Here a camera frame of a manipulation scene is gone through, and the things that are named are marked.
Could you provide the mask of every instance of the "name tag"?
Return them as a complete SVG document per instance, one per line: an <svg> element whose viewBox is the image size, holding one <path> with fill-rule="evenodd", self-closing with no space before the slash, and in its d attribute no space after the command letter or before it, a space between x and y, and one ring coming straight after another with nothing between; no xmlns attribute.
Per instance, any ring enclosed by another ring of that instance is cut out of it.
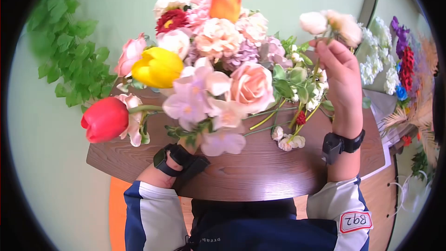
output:
<svg viewBox="0 0 446 251"><path fill-rule="evenodd" d="M349 211L341 215L339 231L343 234L361 230L373 229L370 211Z"/></svg>

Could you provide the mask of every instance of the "ivy vine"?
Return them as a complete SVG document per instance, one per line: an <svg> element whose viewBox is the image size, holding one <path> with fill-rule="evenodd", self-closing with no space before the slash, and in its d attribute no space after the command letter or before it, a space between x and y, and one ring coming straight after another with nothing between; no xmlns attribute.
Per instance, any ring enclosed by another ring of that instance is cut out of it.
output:
<svg viewBox="0 0 446 251"><path fill-rule="evenodd" d="M85 112L89 101L107 97L116 80L110 66L104 64L110 53L107 47L96 48L86 41L96 28L97 20L75 20L78 0L39 0L26 30L30 49L38 59L39 79L57 81L56 97L65 97L68 107L81 104Z"/></svg>

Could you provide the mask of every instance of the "person's right hand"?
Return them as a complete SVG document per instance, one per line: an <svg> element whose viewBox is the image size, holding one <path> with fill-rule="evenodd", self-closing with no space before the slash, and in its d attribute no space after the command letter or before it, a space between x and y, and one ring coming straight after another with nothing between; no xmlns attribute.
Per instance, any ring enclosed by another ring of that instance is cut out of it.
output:
<svg viewBox="0 0 446 251"><path fill-rule="evenodd" d="M330 100L335 109L333 132L353 139L363 126L362 87L358 60L346 46L336 40L326 45L324 40L312 40L310 46L320 59L320 68L326 70Z"/></svg>

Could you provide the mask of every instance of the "blue flower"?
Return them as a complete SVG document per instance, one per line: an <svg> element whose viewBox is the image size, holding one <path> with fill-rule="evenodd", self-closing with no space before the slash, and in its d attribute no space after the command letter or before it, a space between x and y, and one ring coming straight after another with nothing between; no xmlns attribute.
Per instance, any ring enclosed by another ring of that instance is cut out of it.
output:
<svg viewBox="0 0 446 251"><path fill-rule="evenodd" d="M396 91L397 91L398 100L404 101L407 99L407 91L404 87L402 87L401 85L398 85L396 87Z"/></svg>
<svg viewBox="0 0 446 251"><path fill-rule="evenodd" d="M397 62L397 72L399 73L401 70L401 60Z"/></svg>

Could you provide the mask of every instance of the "orange tulip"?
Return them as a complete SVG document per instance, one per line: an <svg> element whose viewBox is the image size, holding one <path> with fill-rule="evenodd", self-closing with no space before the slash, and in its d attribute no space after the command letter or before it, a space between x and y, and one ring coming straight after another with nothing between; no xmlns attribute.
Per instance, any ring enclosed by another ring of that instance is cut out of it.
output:
<svg viewBox="0 0 446 251"><path fill-rule="evenodd" d="M227 19L235 23L240 16L242 0L212 0L209 15L211 18Z"/></svg>

